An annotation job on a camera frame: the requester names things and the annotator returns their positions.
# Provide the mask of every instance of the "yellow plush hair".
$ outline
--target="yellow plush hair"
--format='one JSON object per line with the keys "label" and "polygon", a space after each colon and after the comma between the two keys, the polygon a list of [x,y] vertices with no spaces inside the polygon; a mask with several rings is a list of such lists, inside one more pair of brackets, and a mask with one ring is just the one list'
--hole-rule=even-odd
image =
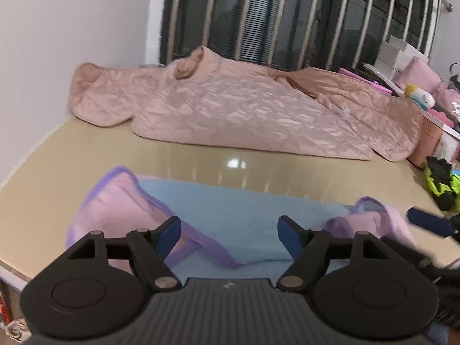
{"label": "yellow plush hair", "polygon": [[419,87],[417,87],[415,84],[408,84],[406,86],[406,89],[404,90],[404,95],[407,97],[407,98],[410,98],[410,96],[412,95],[412,93],[414,91],[416,91]]}

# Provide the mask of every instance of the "plush toy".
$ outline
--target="plush toy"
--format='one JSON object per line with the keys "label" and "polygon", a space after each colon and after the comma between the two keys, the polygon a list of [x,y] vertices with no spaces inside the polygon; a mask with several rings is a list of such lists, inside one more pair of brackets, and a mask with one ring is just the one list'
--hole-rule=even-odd
{"label": "plush toy", "polygon": [[404,90],[404,95],[416,101],[423,110],[431,109],[435,105],[434,97],[431,93],[425,92],[414,84],[408,84]]}

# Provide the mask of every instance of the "pink container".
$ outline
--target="pink container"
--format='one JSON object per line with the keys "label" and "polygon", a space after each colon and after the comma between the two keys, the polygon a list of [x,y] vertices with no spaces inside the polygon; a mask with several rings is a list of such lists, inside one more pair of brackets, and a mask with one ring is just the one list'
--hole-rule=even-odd
{"label": "pink container", "polygon": [[380,84],[371,82],[370,80],[367,80],[365,78],[362,78],[359,75],[356,75],[355,73],[351,71],[345,70],[344,68],[339,69],[339,74],[346,75],[349,78],[361,80],[362,82],[365,82],[366,84],[373,86],[377,91],[379,91],[380,93],[383,93],[384,95],[391,96],[393,94],[393,92],[390,89],[385,88],[384,86]]}

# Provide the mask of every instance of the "beige table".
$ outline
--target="beige table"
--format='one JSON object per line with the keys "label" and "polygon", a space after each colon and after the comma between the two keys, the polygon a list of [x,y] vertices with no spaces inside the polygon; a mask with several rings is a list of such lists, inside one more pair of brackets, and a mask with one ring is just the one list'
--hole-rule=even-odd
{"label": "beige table", "polygon": [[[60,255],[68,224],[87,192],[118,165],[136,174],[344,204],[369,195],[402,212],[418,206],[439,213],[422,172],[406,160],[392,163],[378,155],[371,161],[341,160],[165,143],[136,136],[129,124],[99,128],[73,118],[0,192],[0,277],[21,289]],[[413,228],[418,245],[434,252],[439,264],[460,255],[453,241]]]}

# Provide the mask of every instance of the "metal railing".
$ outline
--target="metal railing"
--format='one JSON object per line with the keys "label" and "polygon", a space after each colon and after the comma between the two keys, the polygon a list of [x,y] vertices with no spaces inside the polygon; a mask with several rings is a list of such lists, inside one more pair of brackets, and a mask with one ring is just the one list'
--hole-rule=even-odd
{"label": "metal railing", "polygon": [[[244,0],[243,3],[243,9],[242,9],[242,14],[241,14],[241,19],[240,19],[240,26],[238,29],[238,37],[236,40],[236,46],[235,46],[235,55],[234,59],[239,60],[240,55],[241,55],[241,46],[243,43],[243,38],[244,38],[244,32],[246,28],[246,21],[248,18],[248,11],[249,11],[249,3],[251,0]],[[417,49],[420,50],[423,38],[425,35],[426,31],[426,21],[427,21],[427,16],[428,16],[428,7],[429,7],[429,1],[430,0],[425,0],[424,4],[424,10],[423,10],[423,18],[422,18],[422,25],[419,33],[419,40],[417,42]],[[208,44],[208,39],[209,39],[209,30],[211,27],[211,21],[212,21],[212,10],[214,7],[214,2],[215,0],[208,0],[208,4],[206,5],[206,14],[205,14],[205,22],[204,22],[204,27],[203,27],[203,35],[202,35],[202,45],[207,46]],[[433,40],[431,44],[426,46],[425,48],[425,55],[428,57],[431,55],[431,49],[433,46],[434,42],[434,35],[436,34],[436,29],[438,26],[438,20],[441,12],[441,2],[447,9],[447,11],[452,12],[454,10],[454,7],[452,4],[450,4],[447,0],[438,0],[438,9],[436,12],[436,21],[435,21],[435,28],[434,28],[434,33],[433,33]],[[268,59],[267,59],[267,66],[271,66],[272,61],[273,61],[273,56],[275,53],[275,48],[277,44],[277,39],[278,39],[278,34],[281,26],[281,20],[283,17],[284,13],[284,5],[286,3],[286,0],[280,0],[279,5],[278,5],[278,11],[277,11],[277,16],[275,19],[275,25],[273,28],[273,33],[271,36],[271,43],[270,43],[270,48],[269,48],[269,53],[268,53]],[[307,26],[306,26],[306,31],[305,31],[305,36],[304,40],[302,42],[302,49],[300,51],[300,57],[298,59],[297,63],[297,69],[300,70],[303,66],[304,59],[305,59],[305,53],[308,48],[308,44],[310,41],[310,36],[311,36],[311,30],[313,26],[313,21],[315,18],[315,12],[316,12],[316,6],[317,6],[318,0],[312,0],[311,6],[310,6],[310,11],[308,13],[308,20],[307,20]],[[334,36],[332,39],[331,46],[329,48],[329,54],[327,57],[326,61],[326,70],[330,70],[333,59],[335,56],[335,52],[337,50],[337,44],[339,42],[340,38],[340,32],[342,30],[342,26],[344,23],[344,18],[345,18],[345,13],[346,13],[346,7],[348,4],[348,0],[342,0],[340,3],[340,10],[339,10],[339,17],[337,19],[337,23],[335,26],[334,30]],[[367,33],[367,28],[369,26],[369,20],[371,16],[371,11],[372,11],[372,5],[373,5],[373,0],[368,0],[367,1],[367,7],[366,7],[366,12],[364,14],[364,20],[363,20],[363,26],[361,28],[361,34],[358,42],[358,47],[355,52],[355,56],[353,59],[353,67],[356,67],[359,63],[359,59],[361,57],[361,52],[363,50],[363,45],[364,45],[364,40],[366,38],[366,33]],[[392,16],[393,16],[393,10],[395,6],[395,0],[390,0],[390,6],[388,9],[388,14],[385,22],[385,28],[384,28],[384,33],[382,37],[382,42],[386,42],[388,39],[388,33],[390,31],[390,25],[392,22]],[[409,0],[409,6],[408,6],[408,12],[406,16],[406,22],[404,25],[404,31],[403,31],[403,40],[407,39],[408,33],[409,33],[409,26],[410,22],[412,19],[412,8],[413,8],[413,0]],[[175,40],[175,33],[176,33],[176,23],[177,23],[177,17],[178,17],[178,9],[179,9],[179,0],[173,0],[172,1],[172,6],[171,6],[171,16],[169,19],[169,36],[168,36],[168,41],[167,41],[167,54],[166,54],[166,61],[167,63],[171,62],[173,59],[173,50],[174,50],[174,40]]]}

